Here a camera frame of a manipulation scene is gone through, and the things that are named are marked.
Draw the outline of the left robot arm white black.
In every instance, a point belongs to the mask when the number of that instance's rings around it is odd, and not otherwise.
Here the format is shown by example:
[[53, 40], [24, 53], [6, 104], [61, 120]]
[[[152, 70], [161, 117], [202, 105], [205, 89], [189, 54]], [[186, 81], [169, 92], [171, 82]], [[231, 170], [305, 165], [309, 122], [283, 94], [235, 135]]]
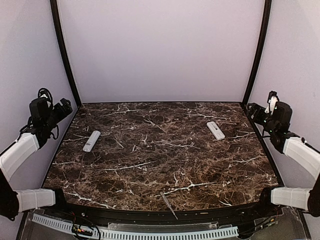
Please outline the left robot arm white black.
[[14, 190], [10, 180], [20, 166], [54, 137], [53, 129], [73, 111], [71, 102], [62, 98], [57, 104], [41, 96], [29, 104], [30, 117], [18, 138], [0, 155], [0, 214], [14, 221], [24, 211], [50, 207], [60, 218], [71, 213], [59, 188]]

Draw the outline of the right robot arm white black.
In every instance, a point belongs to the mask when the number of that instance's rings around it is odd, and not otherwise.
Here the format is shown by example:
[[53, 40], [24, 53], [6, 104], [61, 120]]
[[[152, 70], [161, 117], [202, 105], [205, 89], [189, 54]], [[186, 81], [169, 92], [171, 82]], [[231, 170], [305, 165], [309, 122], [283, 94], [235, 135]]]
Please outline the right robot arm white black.
[[268, 197], [255, 205], [255, 213], [266, 217], [275, 205], [305, 210], [313, 217], [320, 216], [320, 152], [305, 138], [289, 131], [291, 107], [282, 101], [269, 103], [266, 108], [250, 103], [247, 115], [254, 123], [263, 126], [274, 148], [302, 166], [315, 179], [312, 188], [274, 187], [267, 190]]

